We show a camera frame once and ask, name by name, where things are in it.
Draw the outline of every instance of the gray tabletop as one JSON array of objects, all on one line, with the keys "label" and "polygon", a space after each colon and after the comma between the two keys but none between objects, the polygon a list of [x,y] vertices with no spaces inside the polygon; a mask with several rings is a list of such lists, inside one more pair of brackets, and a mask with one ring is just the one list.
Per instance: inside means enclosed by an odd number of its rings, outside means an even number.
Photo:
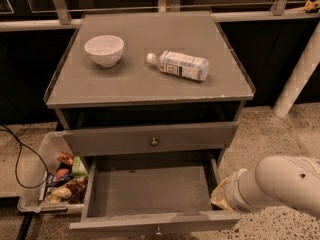
[{"label": "gray tabletop", "polygon": [[[107,34],[125,42],[123,57],[112,68],[96,65],[84,50],[89,39]],[[164,50],[207,58],[207,79],[178,78],[146,62],[149,52]],[[80,108],[252,99],[251,85],[236,61],[208,12],[87,15],[47,105]]]}]

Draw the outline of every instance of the bottle cap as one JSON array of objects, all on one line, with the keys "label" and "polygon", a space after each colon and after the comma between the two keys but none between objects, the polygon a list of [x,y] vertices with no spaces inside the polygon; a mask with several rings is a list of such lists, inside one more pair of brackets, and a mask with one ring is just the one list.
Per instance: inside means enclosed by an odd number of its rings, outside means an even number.
[{"label": "bottle cap", "polygon": [[147,56],[147,61],[150,64],[154,65],[156,63],[156,55],[154,53],[149,53],[148,56]]}]

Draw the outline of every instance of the cabinet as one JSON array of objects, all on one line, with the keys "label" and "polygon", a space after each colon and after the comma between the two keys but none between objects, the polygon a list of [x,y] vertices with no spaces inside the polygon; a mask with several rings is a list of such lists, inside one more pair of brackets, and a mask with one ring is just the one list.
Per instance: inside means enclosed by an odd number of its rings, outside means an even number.
[{"label": "cabinet", "polygon": [[[85,54],[92,37],[125,42],[112,68]],[[205,82],[163,74],[149,52],[210,61]],[[254,87],[207,12],[86,15],[45,97],[57,133],[90,171],[81,237],[231,228],[239,216],[210,204],[217,166]]]}]

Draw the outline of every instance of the open drawer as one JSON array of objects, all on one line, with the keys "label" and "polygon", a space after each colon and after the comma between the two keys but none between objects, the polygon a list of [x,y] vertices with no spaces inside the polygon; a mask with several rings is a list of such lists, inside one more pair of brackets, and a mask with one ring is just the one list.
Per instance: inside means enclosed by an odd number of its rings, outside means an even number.
[{"label": "open drawer", "polygon": [[167,234],[232,228],[239,215],[210,203],[218,176],[212,151],[93,159],[79,237]]}]

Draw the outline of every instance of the white pole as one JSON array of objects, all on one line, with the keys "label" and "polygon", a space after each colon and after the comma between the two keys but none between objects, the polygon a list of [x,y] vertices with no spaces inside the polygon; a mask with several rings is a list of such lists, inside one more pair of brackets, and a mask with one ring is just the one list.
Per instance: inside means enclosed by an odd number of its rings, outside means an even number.
[{"label": "white pole", "polygon": [[320,61],[320,23],[314,30],[306,48],[276,101],[273,112],[284,118],[298,98]]}]

